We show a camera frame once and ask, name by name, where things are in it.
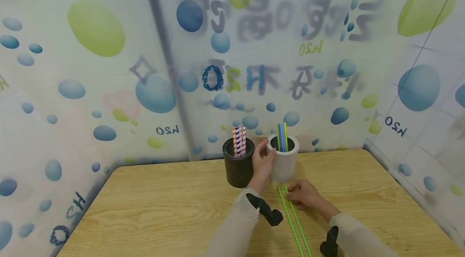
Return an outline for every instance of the white cup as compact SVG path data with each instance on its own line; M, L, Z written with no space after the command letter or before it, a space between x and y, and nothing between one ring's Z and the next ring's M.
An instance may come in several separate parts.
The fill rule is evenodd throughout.
M277 147L278 135L272 134L268 137L266 148L270 152L273 146ZM297 153L299 152L299 141L290 135L287 135L287 145L290 149L288 152L280 152L276 150L276 156L273 162L270 179L279 184L285 184L292 180L297 162Z

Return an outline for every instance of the bubble pattern wallpaper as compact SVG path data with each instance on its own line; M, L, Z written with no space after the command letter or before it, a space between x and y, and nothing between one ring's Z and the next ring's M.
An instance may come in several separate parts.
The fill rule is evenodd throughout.
M465 249L464 0L0 6L0 257L56 256L120 166L278 122L301 152L369 150Z

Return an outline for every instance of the black cup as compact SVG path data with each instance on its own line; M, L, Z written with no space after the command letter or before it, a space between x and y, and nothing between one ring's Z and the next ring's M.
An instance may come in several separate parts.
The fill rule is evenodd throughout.
M233 139L229 139L223 144L224 166L226 167L226 179L233 187L246 187L252 176L252 154L255 145L248 138L245 140L245 156L235 157Z

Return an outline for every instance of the wood grain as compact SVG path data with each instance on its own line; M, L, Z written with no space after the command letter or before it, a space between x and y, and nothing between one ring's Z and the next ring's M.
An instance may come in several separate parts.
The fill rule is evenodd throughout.
M464 256L365 150L302 153L294 178L309 179L400 256ZM222 159L121 167L58 256L203 256L239 192ZM285 217L275 184L263 198ZM327 224L311 211L297 215L313 256L321 256ZM299 256L286 217L276 227L260 218L247 256Z

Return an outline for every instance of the person's right hand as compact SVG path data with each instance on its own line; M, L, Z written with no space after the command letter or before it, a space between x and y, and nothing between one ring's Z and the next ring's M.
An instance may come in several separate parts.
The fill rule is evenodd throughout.
M287 188L289 192L286 199L292 201L300 211L306 208L315 208L324 198L318 193L315 186L308 180L296 180Z

